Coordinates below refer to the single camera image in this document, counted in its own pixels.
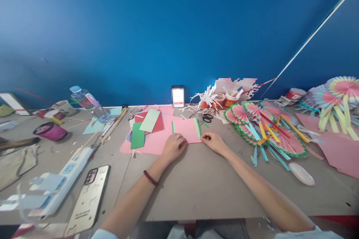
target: black scissors handle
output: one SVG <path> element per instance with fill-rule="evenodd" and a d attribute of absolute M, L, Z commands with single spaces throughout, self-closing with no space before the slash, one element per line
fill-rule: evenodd
<path fill-rule="evenodd" d="M 204 114 L 202 115 L 202 119 L 204 122 L 210 123 L 212 122 L 211 119 L 213 119 L 213 116 L 211 114 Z"/>

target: bottle cap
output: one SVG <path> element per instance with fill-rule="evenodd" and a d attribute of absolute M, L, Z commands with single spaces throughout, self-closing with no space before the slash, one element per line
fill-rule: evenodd
<path fill-rule="evenodd" d="M 72 91 L 73 93 L 79 92 L 81 91 L 81 87 L 80 86 L 73 86 L 70 88 L 70 91 Z"/>

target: white power strip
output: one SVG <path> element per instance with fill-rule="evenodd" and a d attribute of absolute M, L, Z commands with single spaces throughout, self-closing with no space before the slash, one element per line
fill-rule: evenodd
<path fill-rule="evenodd" d="M 76 156 L 81 149 L 79 148 L 73 156 Z M 58 192 L 49 192 L 46 191 L 44 194 L 50 194 L 49 198 L 45 203 L 38 209 L 33 209 L 29 213 L 29 217 L 32 216 L 49 216 L 56 213 L 60 204 L 66 197 L 66 194 L 69 192 L 71 186 L 75 182 L 76 178 L 81 173 L 82 169 L 85 167 L 91 153 L 93 152 L 92 148 L 84 148 L 81 154 L 68 161 L 65 167 L 61 170 L 59 175 L 66 177 L 65 182 L 62 184 Z"/>

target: plastic bottle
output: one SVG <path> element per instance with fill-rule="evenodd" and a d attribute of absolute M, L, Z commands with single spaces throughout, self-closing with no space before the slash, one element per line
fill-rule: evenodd
<path fill-rule="evenodd" d="M 92 116 L 94 116 L 100 123 L 105 123 L 109 120 L 110 115 L 98 103 L 92 94 L 89 93 L 88 90 L 81 89 L 79 86 L 73 86 L 70 88 L 70 91 L 73 92 L 71 97 L 75 99 L 84 109 L 91 111 Z"/>

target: sleeve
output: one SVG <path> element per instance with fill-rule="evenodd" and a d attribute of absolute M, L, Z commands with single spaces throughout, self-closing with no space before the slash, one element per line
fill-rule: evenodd
<path fill-rule="evenodd" d="M 293 233 L 277 233 L 275 239 L 343 239 L 343 237 L 337 235 L 332 231 L 323 232 L 318 226 L 315 229 L 307 232 Z"/>
<path fill-rule="evenodd" d="M 103 229 L 98 229 L 94 235 L 91 237 L 91 239 L 119 239 L 116 235 L 113 233 L 110 233 Z"/>

